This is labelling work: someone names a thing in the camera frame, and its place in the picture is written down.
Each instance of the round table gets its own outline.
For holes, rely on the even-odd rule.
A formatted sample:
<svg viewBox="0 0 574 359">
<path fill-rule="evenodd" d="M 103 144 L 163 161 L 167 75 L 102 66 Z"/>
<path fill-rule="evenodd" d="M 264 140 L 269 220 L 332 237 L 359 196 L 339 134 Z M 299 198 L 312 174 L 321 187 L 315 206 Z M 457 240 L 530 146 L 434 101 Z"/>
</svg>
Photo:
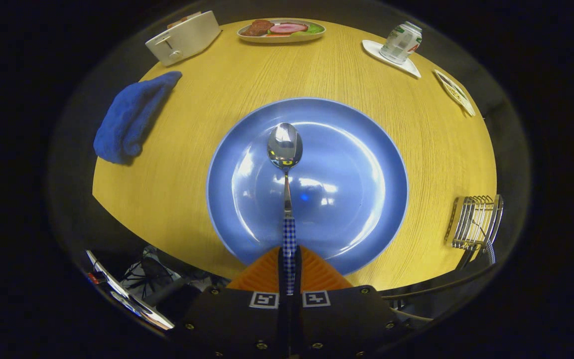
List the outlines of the round table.
<svg viewBox="0 0 574 359">
<path fill-rule="evenodd" d="M 453 200 L 496 194 L 494 153 L 480 111 L 473 104 L 476 115 L 469 116 L 451 100 L 432 71 L 448 73 L 421 55 L 410 57 L 422 75 L 417 79 L 362 48 L 363 39 L 384 43 L 384 38 L 312 21 L 326 27 L 322 38 L 287 44 L 242 41 L 236 31 L 252 20 L 229 23 L 204 52 L 173 66 L 154 66 L 142 80 L 173 70 L 183 76 L 132 165 L 97 159 L 93 196 L 153 246 L 232 278 L 244 265 L 216 235 L 205 199 L 216 147 L 235 123 L 262 105 L 328 98 L 364 112 L 387 131 L 410 185 L 406 218 L 394 241 L 346 278 L 383 290 L 453 270 L 463 255 L 444 242 Z"/>
</svg>

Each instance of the white plate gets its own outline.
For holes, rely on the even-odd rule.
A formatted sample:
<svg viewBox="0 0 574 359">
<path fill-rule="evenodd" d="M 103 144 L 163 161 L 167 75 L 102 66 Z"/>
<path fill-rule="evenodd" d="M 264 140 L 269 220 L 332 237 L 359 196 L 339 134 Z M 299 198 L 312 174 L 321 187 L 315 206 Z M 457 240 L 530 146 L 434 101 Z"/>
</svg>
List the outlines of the white plate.
<svg viewBox="0 0 574 359">
<path fill-rule="evenodd" d="M 380 49 L 382 48 L 381 43 L 376 43 L 375 41 L 370 41 L 368 39 L 364 39 L 362 41 L 362 47 L 364 47 L 365 50 L 367 50 L 367 52 L 369 52 L 369 54 L 372 55 L 373 57 L 375 57 L 376 59 L 379 59 L 380 61 L 391 64 L 392 66 L 395 66 L 396 68 L 400 68 L 404 71 L 407 71 L 411 75 L 415 75 L 417 78 L 422 77 L 420 75 L 420 71 L 418 71 L 418 68 L 415 67 L 415 64 L 413 63 L 413 61 L 411 61 L 411 59 L 409 59 L 408 57 L 407 57 L 405 62 L 403 62 L 401 64 L 396 64 L 396 63 L 392 62 L 391 60 L 387 59 L 386 57 L 382 56 L 380 54 Z"/>
<path fill-rule="evenodd" d="M 464 91 L 460 89 L 460 86 L 458 86 L 455 82 L 453 82 L 453 80 L 449 79 L 446 75 L 444 75 L 444 73 L 441 73 L 440 71 L 433 70 L 433 73 L 435 73 L 437 79 L 440 80 L 440 83 L 442 84 L 442 87 L 444 87 L 446 93 L 448 93 L 448 95 L 455 102 L 462 105 L 462 107 L 464 107 L 464 109 L 469 112 L 469 115 L 475 116 L 475 110 L 473 109 L 469 99 L 464 94 Z"/>
<path fill-rule="evenodd" d="M 236 32 L 236 34 L 239 36 L 239 38 L 241 38 L 245 41 L 249 41 L 249 42 L 287 43 L 287 42 L 310 41 L 310 39 L 317 39 L 317 38 L 323 36 L 323 34 L 326 32 L 326 27 L 322 26 L 321 24 L 319 24 L 317 22 L 299 20 L 298 18 L 273 18 L 273 19 L 268 20 L 268 21 L 276 23 L 276 24 L 281 23 L 281 22 L 294 22 L 294 23 L 302 23 L 303 25 L 307 25 L 307 26 L 318 25 L 318 26 L 323 28 L 323 31 L 319 32 L 317 34 L 302 35 L 302 36 L 269 36 L 269 37 L 266 37 L 265 35 L 262 35 L 262 36 L 243 36 L 243 35 L 241 35 L 242 32 L 245 32 L 247 29 L 249 29 L 249 27 L 251 26 L 251 23 L 253 22 L 253 21 L 251 21 L 249 23 L 249 25 L 238 30 Z"/>
</svg>

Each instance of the spoon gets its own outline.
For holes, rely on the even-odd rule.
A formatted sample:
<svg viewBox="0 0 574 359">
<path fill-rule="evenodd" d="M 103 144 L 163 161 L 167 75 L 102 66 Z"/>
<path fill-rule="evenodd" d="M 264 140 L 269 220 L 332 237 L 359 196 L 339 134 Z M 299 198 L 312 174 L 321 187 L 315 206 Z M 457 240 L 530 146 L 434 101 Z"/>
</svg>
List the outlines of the spoon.
<svg viewBox="0 0 574 359">
<path fill-rule="evenodd" d="M 287 295 L 293 295 L 296 276 L 296 227 L 291 211 L 291 192 L 289 190 L 289 170 L 300 162 L 302 157 L 302 140 L 296 127 L 289 123 L 279 123 L 269 134 L 267 155 L 274 166 L 285 173 L 285 218 L 283 219 L 283 259 L 285 277 L 287 278 Z"/>
</svg>

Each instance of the toaster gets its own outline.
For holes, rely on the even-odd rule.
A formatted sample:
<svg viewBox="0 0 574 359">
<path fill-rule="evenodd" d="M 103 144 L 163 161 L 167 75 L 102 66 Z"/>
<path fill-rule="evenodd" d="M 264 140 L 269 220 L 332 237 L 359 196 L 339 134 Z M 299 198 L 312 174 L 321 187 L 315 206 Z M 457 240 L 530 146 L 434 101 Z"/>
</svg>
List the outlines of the toaster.
<svg viewBox="0 0 574 359">
<path fill-rule="evenodd" d="M 161 64 L 170 66 L 205 50 L 220 32 L 214 12 L 208 11 L 174 25 L 145 45 Z"/>
</svg>

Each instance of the small plate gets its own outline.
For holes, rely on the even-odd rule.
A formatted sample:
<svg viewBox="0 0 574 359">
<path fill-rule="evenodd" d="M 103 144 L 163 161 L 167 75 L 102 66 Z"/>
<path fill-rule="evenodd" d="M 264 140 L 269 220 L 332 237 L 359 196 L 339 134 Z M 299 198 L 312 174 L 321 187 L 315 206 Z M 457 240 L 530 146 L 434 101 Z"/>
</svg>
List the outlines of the small plate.
<svg viewBox="0 0 574 359">
<path fill-rule="evenodd" d="M 453 82 L 440 71 L 433 70 L 433 73 L 435 73 L 437 79 L 440 80 L 442 87 L 444 87 L 444 90 L 446 93 L 448 93 L 451 99 L 464 107 L 464 109 L 469 112 L 469 115 L 475 116 L 475 110 L 473 109 L 469 98 L 467 98 L 464 91 L 460 89 L 460 86 L 458 86 L 455 82 Z"/>
<path fill-rule="evenodd" d="M 413 61 L 411 61 L 411 59 L 409 59 L 408 57 L 407 57 L 405 62 L 403 62 L 401 64 L 396 64 L 396 63 L 392 62 L 391 60 L 387 59 L 386 57 L 382 56 L 380 54 L 380 49 L 382 48 L 382 46 L 383 45 L 381 43 L 376 43 L 375 41 L 370 41 L 368 39 L 364 39 L 362 41 L 362 47 L 364 47 L 365 50 L 367 50 L 367 52 L 369 52 L 369 54 L 372 55 L 373 57 L 375 57 L 376 59 L 379 59 L 380 61 L 391 64 L 391 65 L 395 66 L 396 68 L 400 68 L 404 71 L 407 71 L 411 75 L 415 75 L 417 78 L 422 77 L 420 75 L 420 71 L 418 71 L 418 68 L 415 67 L 415 64 L 413 63 Z"/>
<path fill-rule="evenodd" d="M 373 261 L 405 218 L 409 186 L 396 145 L 356 109 L 323 98 L 290 98 L 245 116 L 225 135 L 207 175 L 207 207 L 219 238 L 251 264 L 283 241 L 285 175 L 267 157 L 281 122 L 302 138 L 289 171 L 296 242 L 342 275 Z"/>
<path fill-rule="evenodd" d="M 310 39 L 317 39 L 317 38 L 323 36 L 323 34 L 325 34 L 325 32 L 326 32 L 326 27 L 322 26 L 321 24 L 319 24 L 317 22 L 300 20 L 298 18 L 273 18 L 273 19 L 268 20 L 268 21 L 273 22 L 275 24 L 278 24 L 281 22 L 293 22 L 293 23 L 302 23 L 303 25 L 307 25 L 307 26 L 317 25 L 317 26 L 322 27 L 323 31 L 319 32 L 317 34 L 302 35 L 302 36 L 269 36 L 269 37 L 267 37 L 265 35 L 262 35 L 262 36 L 243 36 L 243 35 L 241 35 L 242 32 L 245 32 L 247 29 L 249 29 L 249 27 L 251 26 L 251 23 L 250 23 L 246 27 L 243 27 L 242 29 L 238 30 L 236 32 L 236 34 L 239 36 L 239 38 L 241 38 L 245 41 L 249 41 L 249 42 L 288 43 L 288 42 L 310 41 Z"/>
</svg>

